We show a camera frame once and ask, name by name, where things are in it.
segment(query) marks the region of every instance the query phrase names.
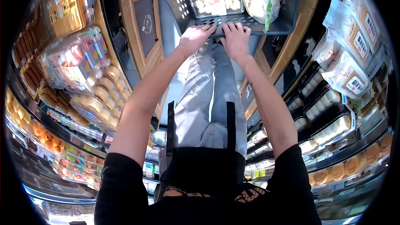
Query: black t-shirt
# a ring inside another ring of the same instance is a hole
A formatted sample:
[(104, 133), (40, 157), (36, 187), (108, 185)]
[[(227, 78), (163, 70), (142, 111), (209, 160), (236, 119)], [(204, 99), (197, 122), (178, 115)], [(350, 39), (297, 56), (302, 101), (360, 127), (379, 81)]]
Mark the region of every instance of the black t-shirt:
[(210, 181), (215, 183), (213, 192), (220, 195), (201, 190), (189, 193), (185, 188), (168, 186), (162, 199), (149, 206), (142, 166), (124, 155), (109, 153), (94, 212), (95, 224), (321, 224), (298, 145), (277, 158), (266, 189), (250, 183), (227, 188), (223, 172), (223, 166), (210, 172)]

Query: black apron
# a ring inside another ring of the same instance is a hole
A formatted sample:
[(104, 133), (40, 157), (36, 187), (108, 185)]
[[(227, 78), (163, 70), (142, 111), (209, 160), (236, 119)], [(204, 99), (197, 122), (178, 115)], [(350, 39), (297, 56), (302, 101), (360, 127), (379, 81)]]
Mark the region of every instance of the black apron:
[[(228, 145), (226, 149), (213, 149), (202, 147), (174, 148), (175, 120), (174, 102), (168, 104), (167, 146), (163, 151), (167, 167), (160, 168), (160, 181), (154, 192), (154, 202), (159, 201), (168, 186), (183, 188), (188, 192), (213, 194), (216, 181), (224, 182), (224, 189), (236, 188), (243, 183), (245, 158), (236, 148), (235, 103), (227, 102), (227, 132)], [(223, 176), (217, 178), (217, 171)]]

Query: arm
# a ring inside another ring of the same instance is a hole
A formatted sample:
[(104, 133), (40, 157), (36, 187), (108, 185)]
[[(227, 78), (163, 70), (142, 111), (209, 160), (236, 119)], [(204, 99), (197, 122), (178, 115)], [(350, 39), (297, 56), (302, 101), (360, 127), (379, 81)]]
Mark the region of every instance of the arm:
[(159, 62), (133, 89), (125, 104), (113, 142), (108, 152), (125, 155), (143, 165), (149, 138), (149, 123), (157, 103), (177, 69), (204, 45), (215, 26), (192, 26), (183, 33), (178, 47)]
[(282, 152), (297, 144), (297, 129), (282, 97), (249, 55), (248, 39), (251, 29), (241, 23), (223, 24), (226, 38), (224, 48), (246, 75), (257, 102), (258, 112), (267, 130), (277, 159)]

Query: dark gray plastic basket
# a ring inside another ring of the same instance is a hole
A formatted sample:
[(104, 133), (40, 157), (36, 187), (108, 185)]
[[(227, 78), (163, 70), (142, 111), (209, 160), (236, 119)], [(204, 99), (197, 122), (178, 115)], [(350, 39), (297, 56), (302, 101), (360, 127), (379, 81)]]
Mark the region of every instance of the dark gray plastic basket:
[[(194, 16), (189, 0), (165, 0), (175, 16), (179, 35), (192, 25), (216, 25), (217, 30), (210, 38), (224, 37), (221, 24), (242, 22), (252, 29), (251, 35), (265, 35), (264, 25), (255, 21), (245, 11), (241, 14), (216, 16), (198, 19)], [(278, 18), (271, 23), (267, 35), (288, 35), (294, 31), (300, 0), (280, 0), (281, 8)]]

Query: tiled floor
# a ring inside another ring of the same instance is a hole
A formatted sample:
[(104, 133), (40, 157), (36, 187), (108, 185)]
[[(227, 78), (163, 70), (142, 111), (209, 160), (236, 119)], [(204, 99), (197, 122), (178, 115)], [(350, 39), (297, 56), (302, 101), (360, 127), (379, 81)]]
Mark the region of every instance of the tiled floor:
[[(164, 48), (164, 57), (166, 58), (179, 44), (180, 36), (178, 35), (176, 26), (171, 24), (174, 22), (174, 17), (168, 5), (163, 0), (160, 0), (159, 8), (160, 8), (160, 15), (163, 16), (162, 18), (160, 18), (160, 22), (161, 22), (161, 35), (163, 39), (162, 41)], [(259, 36), (250, 37), (249, 40), (250, 54), (254, 54), (254, 52), (256, 51), (259, 40), (260, 40)], [(239, 88), (244, 79), (244, 73), (234, 61), (232, 61), (232, 65), (235, 71), (236, 85)], [(182, 66), (178, 69), (178, 71), (175, 73), (170, 83), (166, 104), (164, 105), (163, 114), (161, 116), (161, 121), (160, 121), (161, 124), (167, 124), (167, 106), (168, 106), (167, 103), (175, 101), (176, 104), (176, 102), (178, 101), (180, 92), (182, 91), (183, 84), (185, 83), (187, 77), (188, 68), (189, 68), (189, 63), (188, 60), (186, 60), (182, 64)]]

